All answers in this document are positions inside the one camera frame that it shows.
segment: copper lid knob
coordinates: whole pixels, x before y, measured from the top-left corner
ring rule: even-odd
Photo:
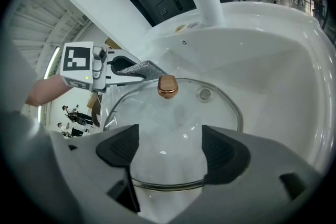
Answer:
[[[172,99],[178,93],[179,85],[174,76],[165,75],[159,78],[157,92],[160,96],[166,99]]]

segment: white sink basin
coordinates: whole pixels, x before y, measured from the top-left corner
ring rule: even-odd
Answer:
[[[199,21],[194,10],[151,29],[144,45],[130,53],[177,78],[219,87],[242,111],[244,133],[286,145],[323,173],[334,146],[336,56],[318,21],[266,3],[226,3],[222,8],[221,26],[189,29]],[[116,101],[111,89],[103,95],[102,123]],[[166,194],[156,193],[150,202],[152,191],[136,192],[141,215],[161,223],[197,196],[195,191],[176,194],[183,201],[176,209]]]

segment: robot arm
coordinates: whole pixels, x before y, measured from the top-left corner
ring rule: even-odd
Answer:
[[[144,81],[143,77],[119,74],[140,60],[125,50],[107,50],[93,42],[66,43],[62,53],[60,75],[64,83],[94,92],[106,92],[110,85],[127,85]]]

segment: glass lid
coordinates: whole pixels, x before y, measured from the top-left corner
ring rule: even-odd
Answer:
[[[133,184],[182,190],[202,186],[207,173],[202,125],[242,131],[243,117],[218,87],[163,76],[126,93],[104,131],[134,124],[139,125],[139,148],[130,166]]]

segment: fluorescent light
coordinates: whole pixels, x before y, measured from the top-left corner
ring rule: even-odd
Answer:
[[[52,55],[52,58],[51,58],[51,60],[48,64],[46,73],[44,74],[44,79],[47,79],[49,77],[50,69],[53,66],[53,63],[55,61],[55,58],[57,56],[57,53],[58,53],[59,49],[60,49],[59,47],[56,47],[56,49],[54,51],[54,54]],[[41,112],[42,112],[42,106],[39,106],[38,109],[37,109],[37,121],[38,121],[38,123],[41,122]]]
[[[50,69],[51,69],[51,67],[52,67],[52,65],[53,65],[53,63],[55,61],[55,58],[57,56],[58,51],[59,51],[59,47],[56,47],[56,49],[54,51],[54,54],[52,55],[52,58],[51,58],[51,60],[50,60],[50,62],[48,64],[48,68],[47,68],[47,71],[46,71],[46,73],[44,75],[44,79],[47,79],[49,77]]]

